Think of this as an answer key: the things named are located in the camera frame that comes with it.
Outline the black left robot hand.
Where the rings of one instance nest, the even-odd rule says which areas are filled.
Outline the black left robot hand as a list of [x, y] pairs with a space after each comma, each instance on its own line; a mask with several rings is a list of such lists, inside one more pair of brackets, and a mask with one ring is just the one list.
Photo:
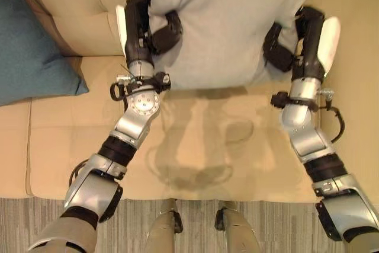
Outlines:
[[115, 8], [118, 35], [127, 67], [139, 61], [153, 66], [155, 56], [167, 53], [182, 39], [182, 24], [175, 10], [165, 14], [164, 27], [151, 32], [150, 1], [126, 0], [125, 5]]

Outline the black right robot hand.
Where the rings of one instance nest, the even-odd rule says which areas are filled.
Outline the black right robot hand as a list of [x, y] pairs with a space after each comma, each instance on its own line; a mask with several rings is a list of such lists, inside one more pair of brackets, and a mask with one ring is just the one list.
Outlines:
[[326, 18], [324, 13], [310, 6], [302, 6], [295, 16], [295, 32], [302, 41], [299, 55], [279, 43], [283, 27], [274, 23], [263, 44], [264, 58], [277, 69], [292, 71], [292, 80], [316, 78], [323, 82], [329, 73], [341, 34], [337, 17]]

